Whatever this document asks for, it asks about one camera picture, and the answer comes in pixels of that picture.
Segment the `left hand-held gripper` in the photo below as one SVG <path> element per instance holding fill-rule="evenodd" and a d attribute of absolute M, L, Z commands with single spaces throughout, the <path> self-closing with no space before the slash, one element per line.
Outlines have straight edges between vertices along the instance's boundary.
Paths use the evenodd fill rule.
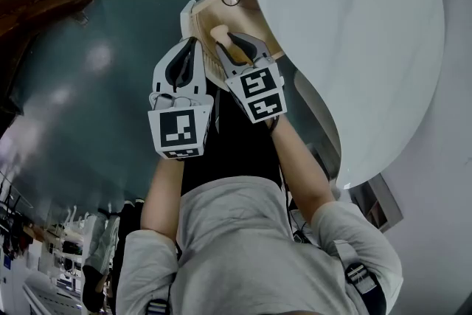
<path fill-rule="evenodd" d="M 164 159 L 186 159 L 204 154 L 213 97 L 205 87 L 203 49 L 196 37 L 174 45 L 156 64 L 152 109 L 147 113 L 154 148 Z"/>

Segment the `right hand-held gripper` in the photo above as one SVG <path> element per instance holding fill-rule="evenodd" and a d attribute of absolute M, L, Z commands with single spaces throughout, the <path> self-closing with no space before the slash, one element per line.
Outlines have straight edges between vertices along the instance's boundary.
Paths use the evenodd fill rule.
<path fill-rule="evenodd" d="M 216 43 L 215 51 L 227 77 L 225 84 L 245 115 L 258 123 L 286 113 L 284 80 L 266 43 L 240 32 L 229 32 L 228 36 L 253 63 L 246 66 L 245 60 L 235 59 L 223 44 Z"/>

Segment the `small wooden drawer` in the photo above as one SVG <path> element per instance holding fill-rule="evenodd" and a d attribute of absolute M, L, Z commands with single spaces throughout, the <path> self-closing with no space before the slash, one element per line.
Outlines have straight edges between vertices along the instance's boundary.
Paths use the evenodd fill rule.
<path fill-rule="evenodd" d="M 180 13 L 182 38 L 196 37 L 204 51 L 206 78 L 223 90 L 226 74 L 215 51 L 215 40 L 210 30 L 220 24 L 229 27 L 230 32 L 241 32 L 264 41 L 272 58 L 279 59 L 285 53 L 272 34 L 257 0 L 240 0 L 234 7 L 226 6 L 221 0 L 191 0 Z"/>

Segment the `white round table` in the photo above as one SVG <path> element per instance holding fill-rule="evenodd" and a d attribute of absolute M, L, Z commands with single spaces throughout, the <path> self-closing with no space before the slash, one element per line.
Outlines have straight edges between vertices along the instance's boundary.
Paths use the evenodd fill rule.
<path fill-rule="evenodd" d="M 336 126 L 339 189 L 360 185 L 406 147 L 443 61 L 443 0 L 257 0 Z"/>

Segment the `person's left forearm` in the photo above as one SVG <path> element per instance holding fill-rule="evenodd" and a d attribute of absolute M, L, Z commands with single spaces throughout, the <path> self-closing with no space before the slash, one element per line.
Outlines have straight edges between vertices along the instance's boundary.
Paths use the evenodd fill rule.
<path fill-rule="evenodd" d="M 156 166 L 141 213 L 141 229 L 176 241 L 184 162 L 162 159 Z"/>

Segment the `person's right forearm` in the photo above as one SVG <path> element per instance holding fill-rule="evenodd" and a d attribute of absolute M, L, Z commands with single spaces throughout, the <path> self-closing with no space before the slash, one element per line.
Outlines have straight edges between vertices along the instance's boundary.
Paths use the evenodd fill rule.
<path fill-rule="evenodd" d="M 293 200 L 303 218 L 319 231 L 318 211 L 335 201 L 329 181 L 285 115 L 268 125 Z"/>

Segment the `person's black trousers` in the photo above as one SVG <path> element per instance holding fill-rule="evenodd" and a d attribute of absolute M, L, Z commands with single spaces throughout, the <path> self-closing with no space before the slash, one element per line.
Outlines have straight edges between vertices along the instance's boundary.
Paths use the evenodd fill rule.
<path fill-rule="evenodd" d="M 282 185 L 280 163 L 264 122 L 251 123 L 233 96 L 206 82 L 215 99 L 204 154 L 184 160 L 181 193 L 218 179 L 255 176 Z"/>

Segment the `brown wooden chair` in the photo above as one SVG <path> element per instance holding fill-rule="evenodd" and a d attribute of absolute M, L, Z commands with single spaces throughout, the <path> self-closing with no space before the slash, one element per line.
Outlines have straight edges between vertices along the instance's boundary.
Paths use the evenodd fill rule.
<path fill-rule="evenodd" d="M 0 137 L 21 114 L 11 100 L 25 53 L 47 27 L 82 13 L 93 0 L 0 0 Z"/>

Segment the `person's grey t-shirt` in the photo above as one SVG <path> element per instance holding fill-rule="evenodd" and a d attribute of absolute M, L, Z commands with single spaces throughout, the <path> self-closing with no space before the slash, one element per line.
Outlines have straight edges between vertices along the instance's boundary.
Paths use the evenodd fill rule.
<path fill-rule="evenodd" d="M 388 308 L 403 283 L 395 250 L 354 204 L 321 206 L 310 223 L 316 242 L 295 242 L 285 196 L 268 179 L 239 176 L 191 190 L 179 225 L 177 241 L 150 230 L 127 236 L 117 315 L 144 315 L 152 301 L 172 315 L 367 315 L 346 282 L 338 240 L 378 278 Z"/>

